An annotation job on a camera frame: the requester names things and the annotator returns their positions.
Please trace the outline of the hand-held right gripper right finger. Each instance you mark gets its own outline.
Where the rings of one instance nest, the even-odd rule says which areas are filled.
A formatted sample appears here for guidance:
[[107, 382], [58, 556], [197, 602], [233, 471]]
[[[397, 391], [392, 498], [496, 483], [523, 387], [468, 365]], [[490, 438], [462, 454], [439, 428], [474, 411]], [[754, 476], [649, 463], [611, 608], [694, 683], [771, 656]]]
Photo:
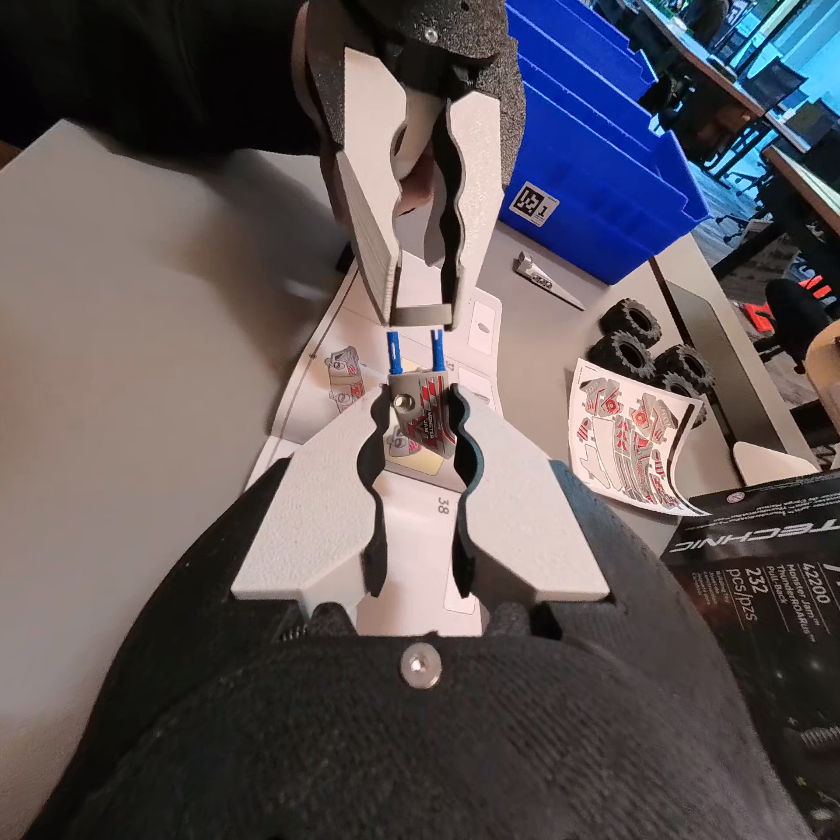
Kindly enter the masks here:
[[448, 416], [465, 484], [455, 520], [458, 593], [481, 603], [599, 602], [610, 588], [574, 515], [560, 463], [453, 385]]

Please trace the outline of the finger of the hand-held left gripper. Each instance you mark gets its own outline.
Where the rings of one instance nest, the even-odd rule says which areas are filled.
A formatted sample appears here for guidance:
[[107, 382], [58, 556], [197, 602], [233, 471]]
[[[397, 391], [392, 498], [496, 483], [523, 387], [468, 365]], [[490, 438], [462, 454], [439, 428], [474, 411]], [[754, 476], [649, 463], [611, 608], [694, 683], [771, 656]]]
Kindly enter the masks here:
[[443, 196], [434, 214], [443, 242], [442, 301], [456, 329], [476, 287], [503, 197], [501, 111], [496, 98], [471, 91], [447, 101], [433, 129], [434, 159]]
[[406, 94], [376, 56], [345, 47], [343, 147], [339, 177], [356, 260], [380, 323], [392, 323], [402, 267], [395, 231], [402, 188], [392, 168], [394, 141], [406, 120]]

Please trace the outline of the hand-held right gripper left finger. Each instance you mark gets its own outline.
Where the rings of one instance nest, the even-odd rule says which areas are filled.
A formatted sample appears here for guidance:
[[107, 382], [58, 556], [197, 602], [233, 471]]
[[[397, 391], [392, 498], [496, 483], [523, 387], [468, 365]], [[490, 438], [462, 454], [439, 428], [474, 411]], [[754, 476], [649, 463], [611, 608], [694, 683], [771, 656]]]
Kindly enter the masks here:
[[322, 604], [356, 617], [385, 581], [384, 511], [374, 488], [385, 468], [389, 390], [374, 388], [294, 454], [234, 582], [239, 600], [296, 602], [305, 617]]

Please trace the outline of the grey toy beam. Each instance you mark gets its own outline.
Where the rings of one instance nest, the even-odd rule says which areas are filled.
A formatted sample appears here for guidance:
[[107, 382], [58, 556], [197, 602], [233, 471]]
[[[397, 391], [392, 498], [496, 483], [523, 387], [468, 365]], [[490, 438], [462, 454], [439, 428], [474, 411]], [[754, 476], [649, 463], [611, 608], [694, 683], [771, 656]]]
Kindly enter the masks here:
[[388, 327], [399, 328], [448, 328], [453, 322], [450, 303], [424, 304], [421, 306], [396, 307], [392, 310]]

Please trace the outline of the grey printed panel with pins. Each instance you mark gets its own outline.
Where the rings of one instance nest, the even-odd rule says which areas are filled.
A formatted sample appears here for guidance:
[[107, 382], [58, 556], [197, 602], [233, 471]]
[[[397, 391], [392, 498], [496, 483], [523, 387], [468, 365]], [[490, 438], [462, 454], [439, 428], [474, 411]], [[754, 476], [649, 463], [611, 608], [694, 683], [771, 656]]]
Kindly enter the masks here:
[[405, 371], [398, 332], [390, 330], [386, 335], [388, 387], [401, 435], [417, 447], [451, 459], [457, 440], [448, 419], [449, 381], [443, 330], [431, 331], [433, 366], [429, 370]]

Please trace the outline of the person's left forearm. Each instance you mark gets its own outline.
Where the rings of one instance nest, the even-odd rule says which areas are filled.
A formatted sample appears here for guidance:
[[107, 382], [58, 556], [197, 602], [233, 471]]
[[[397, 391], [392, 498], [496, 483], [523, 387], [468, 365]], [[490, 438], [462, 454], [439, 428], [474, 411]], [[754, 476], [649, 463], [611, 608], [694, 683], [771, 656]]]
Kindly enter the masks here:
[[1, 2], [1, 136], [66, 119], [143, 154], [315, 155], [292, 46], [303, 2]]

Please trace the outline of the grey desk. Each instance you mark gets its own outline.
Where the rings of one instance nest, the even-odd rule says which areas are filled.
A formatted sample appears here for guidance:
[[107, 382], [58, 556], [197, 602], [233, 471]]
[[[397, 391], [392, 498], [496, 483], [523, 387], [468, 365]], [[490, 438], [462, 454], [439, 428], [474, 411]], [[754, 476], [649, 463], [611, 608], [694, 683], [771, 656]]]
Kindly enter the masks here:
[[70, 123], [2, 173], [2, 838], [813, 838], [706, 623], [564, 466], [604, 604], [411, 642], [229, 587], [341, 282], [318, 167]]

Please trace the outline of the person's left hand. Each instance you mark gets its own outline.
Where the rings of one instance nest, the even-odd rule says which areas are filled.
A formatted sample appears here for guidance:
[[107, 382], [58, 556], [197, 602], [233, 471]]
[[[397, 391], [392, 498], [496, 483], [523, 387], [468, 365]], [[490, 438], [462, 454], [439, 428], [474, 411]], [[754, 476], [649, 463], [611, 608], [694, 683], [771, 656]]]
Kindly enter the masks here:
[[409, 214], [432, 201], [434, 197], [434, 146], [430, 140], [418, 156], [412, 169], [400, 180], [401, 200], [396, 215]]

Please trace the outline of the white instruction booklet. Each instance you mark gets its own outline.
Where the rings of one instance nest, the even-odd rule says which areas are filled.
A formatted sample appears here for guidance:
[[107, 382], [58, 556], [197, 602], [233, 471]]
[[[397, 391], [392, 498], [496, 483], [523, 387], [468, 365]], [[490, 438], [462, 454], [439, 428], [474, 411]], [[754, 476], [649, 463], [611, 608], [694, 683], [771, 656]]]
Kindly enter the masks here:
[[[387, 383], [385, 329], [375, 318], [350, 247], [339, 258], [343, 281], [296, 363], [249, 481], [325, 427], [355, 400]], [[451, 383], [461, 383], [501, 413], [497, 357], [501, 302], [476, 290], [466, 320], [443, 338]], [[358, 607], [356, 626], [368, 635], [475, 636], [481, 633], [474, 596], [460, 596], [450, 551], [456, 505], [464, 484], [452, 459], [421, 448], [400, 431], [385, 431], [380, 494], [388, 538], [387, 577], [377, 598]]]

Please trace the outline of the toy sticker sheet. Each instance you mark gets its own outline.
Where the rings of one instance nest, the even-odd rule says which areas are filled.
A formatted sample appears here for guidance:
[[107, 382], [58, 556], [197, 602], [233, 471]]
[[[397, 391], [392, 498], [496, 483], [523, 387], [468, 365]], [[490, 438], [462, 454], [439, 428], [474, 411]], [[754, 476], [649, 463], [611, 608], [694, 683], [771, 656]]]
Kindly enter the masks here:
[[704, 517], [675, 483], [698, 407], [697, 400], [579, 359], [570, 387], [570, 467], [604, 497], [679, 518]]

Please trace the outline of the grey wedge toy panel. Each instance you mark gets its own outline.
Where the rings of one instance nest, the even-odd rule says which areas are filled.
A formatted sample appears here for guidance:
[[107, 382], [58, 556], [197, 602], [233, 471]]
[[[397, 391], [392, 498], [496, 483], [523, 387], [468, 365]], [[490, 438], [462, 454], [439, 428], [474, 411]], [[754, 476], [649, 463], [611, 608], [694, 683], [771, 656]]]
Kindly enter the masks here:
[[537, 266], [529, 253], [525, 251], [520, 252], [519, 256], [514, 260], [513, 270], [522, 279], [527, 280], [535, 287], [541, 288], [552, 297], [561, 300], [576, 311], [585, 311], [584, 304]]

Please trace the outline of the blue storage bin with tag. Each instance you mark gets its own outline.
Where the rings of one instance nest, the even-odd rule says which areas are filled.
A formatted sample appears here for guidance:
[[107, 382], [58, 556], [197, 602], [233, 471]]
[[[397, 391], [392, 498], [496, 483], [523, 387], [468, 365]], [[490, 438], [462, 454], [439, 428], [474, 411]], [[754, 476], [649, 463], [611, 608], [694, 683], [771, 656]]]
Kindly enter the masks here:
[[[675, 175], [666, 180], [611, 147], [593, 156], [556, 154], [522, 138], [499, 219], [592, 277], [615, 285], [709, 218], [691, 171]], [[542, 227], [508, 209], [525, 181], [560, 201]]]

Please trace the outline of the black toy box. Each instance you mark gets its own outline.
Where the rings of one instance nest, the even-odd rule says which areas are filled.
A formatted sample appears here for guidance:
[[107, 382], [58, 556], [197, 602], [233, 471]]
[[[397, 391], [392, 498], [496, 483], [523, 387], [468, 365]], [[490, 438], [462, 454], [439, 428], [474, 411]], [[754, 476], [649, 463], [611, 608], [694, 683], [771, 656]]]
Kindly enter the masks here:
[[818, 838], [839, 828], [839, 473], [689, 499], [661, 555]]

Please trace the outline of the dark background table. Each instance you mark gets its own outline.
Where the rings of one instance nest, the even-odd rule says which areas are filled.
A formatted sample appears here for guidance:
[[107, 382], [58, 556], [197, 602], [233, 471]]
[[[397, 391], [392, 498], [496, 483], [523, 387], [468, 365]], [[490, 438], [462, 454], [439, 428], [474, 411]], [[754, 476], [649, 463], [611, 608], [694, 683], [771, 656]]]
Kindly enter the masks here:
[[727, 75], [728, 67], [718, 58], [711, 44], [701, 43], [696, 31], [682, 28], [678, 16], [668, 16], [660, 3], [636, 2], [639, 18], [634, 37], [643, 47], [658, 75], [683, 68], [697, 88], [709, 88], [719, 98], [731, 100], [738, 112], [750, 119], [763, 117], [769, 107], [750, 95], [736, 77]]
[[762, 150], [764, 162], [839, 236], [839, 194], [821, 178], [773, 146]]

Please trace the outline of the black office chair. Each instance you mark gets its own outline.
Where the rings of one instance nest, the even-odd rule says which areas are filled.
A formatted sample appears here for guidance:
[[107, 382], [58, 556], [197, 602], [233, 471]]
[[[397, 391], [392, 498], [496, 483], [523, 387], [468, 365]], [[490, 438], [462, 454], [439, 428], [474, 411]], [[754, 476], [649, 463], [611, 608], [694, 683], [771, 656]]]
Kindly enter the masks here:
[[824, 297], [815, 297], [811, 290], [785, 278], [767, 283], [765, 296], [773, 336], [754, 344], [764, 361], [784, 352], [792, 358], [795, 372], [805, 372], [803, 363], [814, 338], [839, 316], [838, 292], [820, 288], [826, 290]]

